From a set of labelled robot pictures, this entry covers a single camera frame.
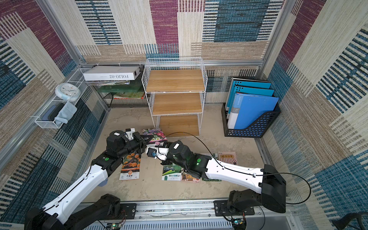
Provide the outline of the purple flower seed packet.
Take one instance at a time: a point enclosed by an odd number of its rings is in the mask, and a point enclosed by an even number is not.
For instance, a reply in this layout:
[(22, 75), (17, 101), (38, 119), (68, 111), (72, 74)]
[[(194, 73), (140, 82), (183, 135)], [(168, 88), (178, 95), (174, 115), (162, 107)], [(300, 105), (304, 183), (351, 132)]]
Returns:
[(149, 144), (167, 141), (166, 135), (161, 129), (143, 129), (142, 134), (153, 136)]

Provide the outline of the green seed bag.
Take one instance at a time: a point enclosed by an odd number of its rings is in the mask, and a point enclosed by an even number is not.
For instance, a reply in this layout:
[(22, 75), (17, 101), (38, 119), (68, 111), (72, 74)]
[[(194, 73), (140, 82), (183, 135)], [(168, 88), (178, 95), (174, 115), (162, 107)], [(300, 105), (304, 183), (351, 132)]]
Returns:
[(182, 168), (175, 164), (164, 165), (162, 173), (163, 181), (181, 181)]
[[(213, 157), (210, 153), (202, 153), (203, 155), (209, 156), (209, 157)], [(202, 177), (202, 181), (205, 182), (221, 182), (222, 180), (219, 179), (208, 179), (208, 178), (204, 178)]]

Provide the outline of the orange flower seed packet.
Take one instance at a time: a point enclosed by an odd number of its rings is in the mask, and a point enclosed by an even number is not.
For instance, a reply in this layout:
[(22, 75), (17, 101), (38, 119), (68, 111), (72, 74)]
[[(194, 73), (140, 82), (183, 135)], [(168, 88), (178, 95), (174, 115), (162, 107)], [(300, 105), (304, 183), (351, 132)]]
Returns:
[(136, 180), (140, 176), (141, 155), (131, 153), (122, 159), (122, 168), (119, 180)]

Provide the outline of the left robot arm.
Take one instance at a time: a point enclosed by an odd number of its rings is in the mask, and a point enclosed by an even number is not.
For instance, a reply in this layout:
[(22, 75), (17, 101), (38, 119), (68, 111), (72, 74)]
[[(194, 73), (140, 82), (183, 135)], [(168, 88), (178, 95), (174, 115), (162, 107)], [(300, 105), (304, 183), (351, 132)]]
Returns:
[(89, 169), (69, 188), (41, 209), (32, 208), (25, 216), (26, 230), (82, 230), (104, 218), (123, 218), (125, 211), (120, 198), (106, 194), (92, 205), (75, 209), (98, 186), (103, 186), (108, 177), (120, 167), (123, 158), (134, 153), (143, 153), (152, 135), (139, 132), (125, 133), (116, 130), (106, 140), (106, 150), (94, 159)]

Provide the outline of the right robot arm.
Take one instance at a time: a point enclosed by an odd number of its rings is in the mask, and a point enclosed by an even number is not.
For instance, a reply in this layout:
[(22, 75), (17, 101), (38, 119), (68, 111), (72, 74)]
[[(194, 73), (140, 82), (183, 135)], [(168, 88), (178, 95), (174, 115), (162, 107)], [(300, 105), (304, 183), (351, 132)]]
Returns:
[(263, 206), (276, 212), (286, 212), (286, 180), (271, 165), (251, 168), (218, 161), (212, 156), (193, 153), (181, 141), (170, 142), (167, 146), (147, 148), (149, 157), (161, 160), (162, 164), (180, 166), (196, 179), (213, 179), (231, 182), (246, 188), (231, 191), (227, 207), (244, 210)]

